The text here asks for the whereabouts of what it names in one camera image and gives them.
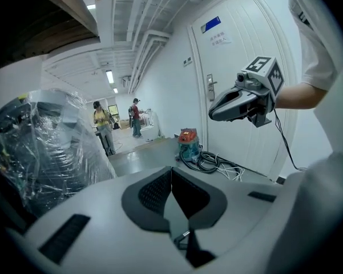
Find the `door lock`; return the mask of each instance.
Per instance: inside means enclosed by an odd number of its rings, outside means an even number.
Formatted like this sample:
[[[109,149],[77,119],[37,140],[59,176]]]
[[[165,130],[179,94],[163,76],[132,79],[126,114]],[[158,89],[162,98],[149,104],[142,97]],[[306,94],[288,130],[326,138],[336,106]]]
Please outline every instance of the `door lock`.
[[[208,88],[208,99],[210,102],[215,100],[215,87],[216,81],[213,81],[212,74],[207,75],[207,88]]]

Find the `jeans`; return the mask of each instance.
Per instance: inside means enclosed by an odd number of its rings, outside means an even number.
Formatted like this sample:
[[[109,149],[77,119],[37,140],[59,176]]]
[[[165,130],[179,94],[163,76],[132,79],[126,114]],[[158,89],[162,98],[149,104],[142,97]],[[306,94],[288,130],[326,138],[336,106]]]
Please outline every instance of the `jeans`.
[[[139,119],[133,119],[133,135],[132,136],[142,136],[141,124],[139,122]]]
[[[109,147],[107,147],[108,152],[111,152],[112,154],[115,154],[115,149],[114,149],[114,143],[113,143],[113,136],[112,136],[112,130],[109,124],[105,124],[102,126],[98,126],[98,130],[100,133],[102,133],[102,138],[104,142],[104,146],[107,145],[107,142],[105,141],[105,136],[107,137]]]

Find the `plastic-wrapped machine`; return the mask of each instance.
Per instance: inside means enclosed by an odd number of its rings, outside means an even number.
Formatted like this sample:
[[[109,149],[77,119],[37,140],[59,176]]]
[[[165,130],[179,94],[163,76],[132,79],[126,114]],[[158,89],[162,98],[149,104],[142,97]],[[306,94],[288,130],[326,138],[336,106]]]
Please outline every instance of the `plastic-wrapped machine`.
[[[116,177],[84,100],[59,90],[29,92],[0,110],[0,172],[36,217]]]

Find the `black vent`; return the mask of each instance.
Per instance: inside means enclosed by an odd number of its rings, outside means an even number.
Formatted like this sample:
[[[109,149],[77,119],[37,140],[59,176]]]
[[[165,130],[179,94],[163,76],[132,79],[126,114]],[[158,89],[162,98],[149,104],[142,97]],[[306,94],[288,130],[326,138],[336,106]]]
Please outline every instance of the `black vent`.
[[[172,193],[187,219],[207,206],[210,199],[205,190],[176,173],[172,178]]]
[[[273,203],[275,201],[276,196],[274,195],[269,195],[269,194],[264,194],[264,193],[259,193],[259,192],[251,192],[248,194],[248,196],[260,199],[263,201],[271,202]]]
[[[59,264],[89,220],[90,217],[84,215],[73,215],[39,251],[51,261]]]

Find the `fluorescent light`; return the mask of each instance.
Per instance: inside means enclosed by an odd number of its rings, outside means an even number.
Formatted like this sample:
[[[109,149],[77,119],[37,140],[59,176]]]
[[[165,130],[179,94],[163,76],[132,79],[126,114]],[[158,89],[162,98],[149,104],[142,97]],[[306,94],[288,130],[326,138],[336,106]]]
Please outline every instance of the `fluorescent light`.
[[[107,78],[108,78],[109,83],[110,84],[114,83],[112,71],[107,71],[106,74],[107,74]]]

